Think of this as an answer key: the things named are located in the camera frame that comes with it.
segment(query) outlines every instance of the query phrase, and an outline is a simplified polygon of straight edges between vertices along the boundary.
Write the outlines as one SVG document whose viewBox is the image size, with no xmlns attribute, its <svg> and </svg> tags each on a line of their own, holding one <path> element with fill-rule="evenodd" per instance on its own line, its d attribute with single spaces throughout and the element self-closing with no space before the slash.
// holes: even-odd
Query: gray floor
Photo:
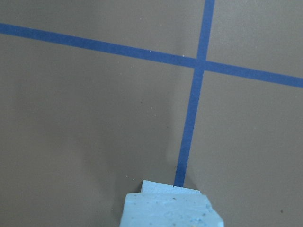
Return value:
<svg viewBox="0 0 303 227">
<path fill-rule="evenodd" d="M 0 22 L 196 56 L 202 0 L 3 0 Z M 207 59 L 303 77 L 303 2 L 217 0 Z M 118 226 L 173 184 L 193 70 L 0 35 L 0 226 Z M 186 187 L 227 227 L 303 226 L 303 89 L 205 73 Z"/>
</svg>

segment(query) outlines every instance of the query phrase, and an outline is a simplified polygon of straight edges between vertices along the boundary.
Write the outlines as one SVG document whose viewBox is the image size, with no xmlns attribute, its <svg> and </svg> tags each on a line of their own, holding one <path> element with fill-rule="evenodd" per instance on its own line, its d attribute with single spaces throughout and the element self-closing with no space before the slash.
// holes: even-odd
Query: gray surface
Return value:
<svg viewBox="0 0 303 227">
<path fill-rule="evenodd" d="M 302 77 L 302 9 L 217 0 L 208 60 Z M 0 22 L 195 57 L 202 11 L 11 0 Z M 117 226 L 143 179 L 173 183 L 192 69 L 7 35 L 0 49 L 0 226 Z M 185 186 L 227 227 L 303 225 L 302 98 L 205 74 Z"/>
</svg>

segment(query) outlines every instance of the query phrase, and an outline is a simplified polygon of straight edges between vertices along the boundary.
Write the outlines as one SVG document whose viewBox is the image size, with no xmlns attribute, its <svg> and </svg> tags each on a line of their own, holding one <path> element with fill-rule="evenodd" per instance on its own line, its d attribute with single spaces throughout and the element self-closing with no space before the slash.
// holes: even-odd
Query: blue tape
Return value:
<svg viewBox="0 0 303 227">
<path fill-rule="evenodd" d="M 286 76 L 272 72 L 247 69 L 243 67 L 226 65 L 226 64 L 216 63 L 211 61 L 206 62 L 205 70 L 237 76 L 237 77 L 256 79 L 256 80 L 262 80 L 276 84 L 283 84 L 283 85 L 303 88 L 303 78 L 291 77 L 291 76 Z"/>
<path fill-rule="evenodd" d="M 190 68 L 194 68 L 196 64 L 194 58 L 2 23 L 0 33 Z"/>
<path fill-rule="evenodd" d="M 203 20 L 201 25 L 200 39 L 197 51 L 196 67 L 192 81 L 187 115 L 181 142 L 180 154 L 176 169 L 174 186 L 183 187 L 191 142 L 194 133 L 196 114 L 198 110 L 199 97 L 202 88 L 203 74 L 205 70 L 209 36 L 211 31 L 214 12 L 214 0 L 205 0 Z"/>
</svg>

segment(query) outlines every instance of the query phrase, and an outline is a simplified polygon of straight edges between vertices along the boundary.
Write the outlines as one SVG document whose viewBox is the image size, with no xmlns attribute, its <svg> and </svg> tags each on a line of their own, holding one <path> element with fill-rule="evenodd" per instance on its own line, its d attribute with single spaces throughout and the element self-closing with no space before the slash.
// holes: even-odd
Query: light blue block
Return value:
<svg viewBox="0 0 303 227">
<path fill-rule="evenodd" d="M 205 195 L 131 193 L 120 227 L 223 227 Z"/>
<path fill-rule="evenodd" d="M 200 191 L 144 180 L 141 193 L 200 194 Z"/>
</svg>

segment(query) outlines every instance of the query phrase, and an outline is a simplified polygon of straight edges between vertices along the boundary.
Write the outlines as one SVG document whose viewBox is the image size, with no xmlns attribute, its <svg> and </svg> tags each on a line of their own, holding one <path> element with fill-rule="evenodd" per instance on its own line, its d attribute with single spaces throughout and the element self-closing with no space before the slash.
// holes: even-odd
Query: blue line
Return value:
<svg viewBox="0 0 303 227">
<path fill-rule="evenodd" d="M 187 115 L 174 182 L 174 186 L 178 187 L 183 187 L 184 185 L 191 141 L 194 133 L 196 113 L 198 109 L 199 97 L 202 87 L 203 73 L 205 70 L 205 62 L 213 19 L 213 12 L 214 0 L 205 0 L 199 46 L 197 51 L 196 67 L 189 96 Z"/>
<path fill-rule="evenodd" d="M 216 63 L 211 61 L 206 62 L 205 70 L 237 76 L 237 77 L 256 79 L 256 80 L 262 80 L 276 84 L 283 84 L 283 85 L 303 88 L 303 78 L 286 76 L 272 72 L 247 69 L 243 67 L 226 65 L 226 64 Z"/>
<path fill-rule="evenodd" d="M 119 54 L 133 58 L 184 66 L 189 68 L 194 68 L 196 64 L 196 60 L 190 57 L 183 57 L 174 54 L 150 51 L 150 50 L 123 46 L 118 44 L 111 44 L 111 43 L 106 43 L 92 39 L 75 37 L 72 35 L 63 35 L 54 32 L 47 32 L 47 31 L 2 24 L 2 23 L 0 23 L 0 33 L 6 35 L 19 36 L 23 38 L 30 38 L 40 41 L 46 41 L 55 44 L 74 46 L 88 50 Z"/>
</svg>

